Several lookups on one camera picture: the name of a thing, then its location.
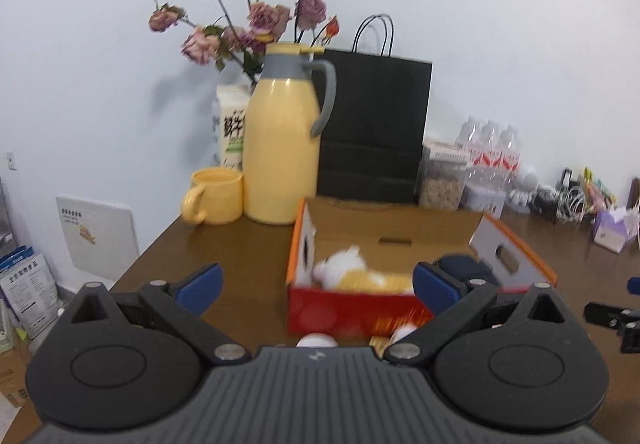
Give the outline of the navy blue pouch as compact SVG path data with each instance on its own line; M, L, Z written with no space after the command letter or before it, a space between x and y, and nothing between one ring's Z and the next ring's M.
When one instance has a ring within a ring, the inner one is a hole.
M485 262L467 254L447 254L434 262L441 271L457 281L467 282L471 279L484 279L496 287L500 282Z

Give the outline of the small wooden stamp block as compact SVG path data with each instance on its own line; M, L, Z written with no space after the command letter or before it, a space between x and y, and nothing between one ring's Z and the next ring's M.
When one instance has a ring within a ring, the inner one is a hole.
M374 349L377 357L382 358L386 349L394 343L393 338L374 336L369 340L369 346Z

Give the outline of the yellow plush toy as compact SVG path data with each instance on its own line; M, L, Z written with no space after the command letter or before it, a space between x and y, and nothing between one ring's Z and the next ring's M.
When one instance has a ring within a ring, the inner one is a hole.
M352 245L314 265L312 278L323 290L375 295L413 295L410 274L382 273L370 268Z

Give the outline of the purple tissue pack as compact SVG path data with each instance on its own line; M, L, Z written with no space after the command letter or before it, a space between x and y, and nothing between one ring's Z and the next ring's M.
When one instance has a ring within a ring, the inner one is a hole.
M639 234L637 208L600 211L593 224L592 241L601 248L620 254Z

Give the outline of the red cardboard box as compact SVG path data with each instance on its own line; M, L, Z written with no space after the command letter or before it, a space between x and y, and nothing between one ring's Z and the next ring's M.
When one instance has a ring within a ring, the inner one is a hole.
M323 290L312 278L314 265L352 245L360 248L370 268L382 273L411 275L421 262L467 254L490 266L506 291L558 282L552 268L525 241L488 214L310 198L299 204L288 257L291 334L388 336L404 323L422 325L433 317L413 295Z

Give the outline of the colourful snack packet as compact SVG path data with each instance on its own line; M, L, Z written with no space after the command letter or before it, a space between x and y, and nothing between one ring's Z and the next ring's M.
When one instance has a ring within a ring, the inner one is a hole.
M616 204L616 196L608 190L600 178L594 176L589 167L582 170L582 188L590 213L596 214L603 210L612 209Z

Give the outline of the white board on floor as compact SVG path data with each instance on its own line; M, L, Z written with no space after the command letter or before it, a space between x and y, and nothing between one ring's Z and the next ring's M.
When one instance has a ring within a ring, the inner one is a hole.
M134 217L123 205L57 196L56 207L73 265L117 281L140 255Z

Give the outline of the small decorated tin box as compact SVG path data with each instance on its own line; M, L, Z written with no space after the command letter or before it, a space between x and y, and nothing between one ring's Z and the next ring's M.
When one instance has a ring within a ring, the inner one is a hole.
M464 186L460 201L462 208L490 214L495 219L500 219L505 203L506 193L503 190L475 184L466 184Z

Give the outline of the yellow ceramic mug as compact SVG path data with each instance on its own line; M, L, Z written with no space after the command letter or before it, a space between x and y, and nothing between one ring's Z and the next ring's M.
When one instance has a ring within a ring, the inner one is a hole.
M190 225L224 225L243 215L243 174L229 167L206 167L191 176L181 218Z

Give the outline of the clear seed container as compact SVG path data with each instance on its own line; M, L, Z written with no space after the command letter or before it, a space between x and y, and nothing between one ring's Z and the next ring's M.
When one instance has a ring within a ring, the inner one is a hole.
M456 211L469 176L469 155L456 145L425 141L418 178L420 207Z

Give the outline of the white robot figurine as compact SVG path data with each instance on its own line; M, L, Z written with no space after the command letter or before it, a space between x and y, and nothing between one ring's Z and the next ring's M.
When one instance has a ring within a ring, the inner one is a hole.
M538 188L538 176L533 167L520 167L511 179L506 205L518 214L528 214L529 204Z

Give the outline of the water bottle right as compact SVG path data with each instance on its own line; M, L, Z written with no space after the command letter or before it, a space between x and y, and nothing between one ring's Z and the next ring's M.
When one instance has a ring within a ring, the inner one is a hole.
M499 148L501 157L499 161L498 184L500 191L506 191L512 181L512 177L518 171L521 160L521 143L518 137L518 130L512 126L500 134Z

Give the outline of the water bottle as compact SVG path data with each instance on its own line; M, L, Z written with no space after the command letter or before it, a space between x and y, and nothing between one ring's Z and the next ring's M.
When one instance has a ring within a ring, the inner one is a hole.
M499 161L498 184L500 191L506 191L512 181L512 177L518 171L521 160L521 143L518 137L518 130L512 126L500 134L499 148L501 157Z
M477 155L474 159L472 182L480 187L497 190L500 187L501 149L500 125L489 120L480 130L477 139Z
M482 146L480 145L481 130L480 119L470 115L462 124L456 139L456 145L469 155L472 163L476 163L482 156Z

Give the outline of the blue white package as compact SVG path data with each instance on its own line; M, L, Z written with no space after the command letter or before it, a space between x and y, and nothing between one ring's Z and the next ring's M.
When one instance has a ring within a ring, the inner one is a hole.
M58 317L58 288L46 259L33 247L21 245L1 260L1 295L29 339Z

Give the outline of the water bottle left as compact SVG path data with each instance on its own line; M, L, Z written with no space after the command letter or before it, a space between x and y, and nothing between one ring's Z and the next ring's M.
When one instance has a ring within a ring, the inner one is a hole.
M472 163L476 163L482 156L482 146L480 145L481 130L480 119L470 115L462 124L456 139L456 145L469 155Z

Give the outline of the water bottle middle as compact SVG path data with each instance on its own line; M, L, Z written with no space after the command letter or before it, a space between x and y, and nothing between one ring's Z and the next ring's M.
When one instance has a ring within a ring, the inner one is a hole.
M480 130L477 139L477 155L474 159L472 182L480 187L497 190L500 187L501 149L500 125L489 120Z

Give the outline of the black paper bag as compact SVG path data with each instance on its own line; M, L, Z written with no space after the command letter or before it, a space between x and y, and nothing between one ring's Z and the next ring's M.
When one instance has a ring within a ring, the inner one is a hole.
M368 202L411 203L422 158L432 65L392 55L388 14L361 22L349 50L326 49L335 104L321 134L317 193Z

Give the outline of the white milk carton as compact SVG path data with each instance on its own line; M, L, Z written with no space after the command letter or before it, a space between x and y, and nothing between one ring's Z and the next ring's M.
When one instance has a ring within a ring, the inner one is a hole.
M212 104L214 164L242 170L245 111L250 103L250 86L218 85Z

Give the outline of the yellow thermos jug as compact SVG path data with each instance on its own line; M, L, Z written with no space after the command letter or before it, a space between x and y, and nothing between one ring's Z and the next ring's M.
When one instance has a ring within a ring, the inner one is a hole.
M244 213L288 225L317 193L320 136L335 104L334 64L321 46L271 43L245 112Z

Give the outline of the dried pink rose bouquet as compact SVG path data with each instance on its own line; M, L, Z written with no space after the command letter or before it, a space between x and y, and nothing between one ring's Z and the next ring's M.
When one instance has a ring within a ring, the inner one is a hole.
M177 5L156 3L148 21L149 29L165 33L179 24L188 26L190 33L180 46L183 57L198 66L212 64L219 71L234 63L253 85L262 73L267 47L283 40L287 30L292 31L296 44L309 35L312 46L329 45L340 33L340 22L328 15L324 0L296 0L291 7L265 0L245 0L245 26L231 18L222 0L210 1L221 10L221 16L211 24L195 23Z

